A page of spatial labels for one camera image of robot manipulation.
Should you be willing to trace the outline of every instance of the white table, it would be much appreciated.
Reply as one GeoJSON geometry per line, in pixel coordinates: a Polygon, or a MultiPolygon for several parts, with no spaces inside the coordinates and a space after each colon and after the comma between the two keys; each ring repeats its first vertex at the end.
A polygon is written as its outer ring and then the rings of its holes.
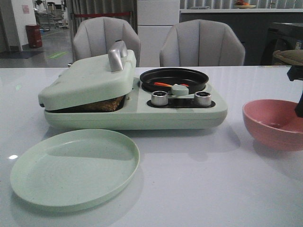
{"type": "MultiPolygon", "coordinates": [[[[303,151],[281,152],[247,132],[249,100],[298,101],[302,81],[289,67],[201,67],[229,106],[208,130],[120,131],[141,152],[133,180],[109,202],[75,213],[28,207],[13,193],[16,159],[62,133],[44,119],[37,95],[64,69],[0,69],[1,227],[299,227],[303,226],[303,151]]],[[[136,69],[138,74],[149,69],[136,69]]]]}

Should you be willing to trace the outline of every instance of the curtain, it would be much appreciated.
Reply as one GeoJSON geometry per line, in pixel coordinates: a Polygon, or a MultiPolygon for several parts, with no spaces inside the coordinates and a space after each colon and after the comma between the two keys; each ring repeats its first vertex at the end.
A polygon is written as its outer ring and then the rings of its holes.
{"type": "Polygon", "coordinates": [[[68,0],[67,8],[70,14],[72,38],[80,23],[90,18],[75,17],[74,15],[132,12],[132,18],[130,16],[117,16],[116,18],[127,20],[137,31],[137,0],[68,0]]]}

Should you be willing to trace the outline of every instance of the red trash can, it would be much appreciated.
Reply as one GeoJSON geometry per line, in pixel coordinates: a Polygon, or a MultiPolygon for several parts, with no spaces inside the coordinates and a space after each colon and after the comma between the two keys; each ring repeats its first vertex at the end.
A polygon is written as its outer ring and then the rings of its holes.
{"type": "Polygon", "coordinates": [[[38,48],[42,46],[40,26],[39,25],[26,25],[27,40],[30,48],[38,48]]]}

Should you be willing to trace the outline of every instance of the sandwich maker lid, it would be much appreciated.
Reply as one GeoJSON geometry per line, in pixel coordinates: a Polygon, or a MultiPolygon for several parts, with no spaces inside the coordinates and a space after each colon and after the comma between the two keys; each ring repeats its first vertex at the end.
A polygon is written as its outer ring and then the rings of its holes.
{"type": "Polygon", "coordinates": [[[136,58],[132,50],[121,58],[124,68],[111,72],[108,54],[85,58],[72,64],[38,95],[46,110],[59,110],[104,101],[132,90],[136,58]]]}

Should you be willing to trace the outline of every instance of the counter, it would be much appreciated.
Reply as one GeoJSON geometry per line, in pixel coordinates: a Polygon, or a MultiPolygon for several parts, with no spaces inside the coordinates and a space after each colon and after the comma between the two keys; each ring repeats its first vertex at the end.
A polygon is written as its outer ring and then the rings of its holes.
{"type": "MultiPolygon", "coordinates": [[[[137,68],[139,76],[151,68],[137,68]]],[[[299,227],[303,223],[303,151],[256,142],[242,118],[255,99],[297,102],[302,81],[289,67],[199,67],[226,100],[225,121],[207,130],[120,131],[141,161],[130,184],[110,201],[74,213],[30,207],[10,186],[19,156],[65,132],[52,128],[38,93],[66,69],[0,69],[1,227],[299,227]]]]}
{"type": "Polygon", "coordinates": [[[181,9],[180,22],[205,19],[228,24],[246,50],[245,65],[260,65],[274,22],[303,23],[303,9],[181,9]]]}
{"type": "Polygon", "coordinates": [[[303,9],[180,9],[183,13],[303,13],[303,9]]]}

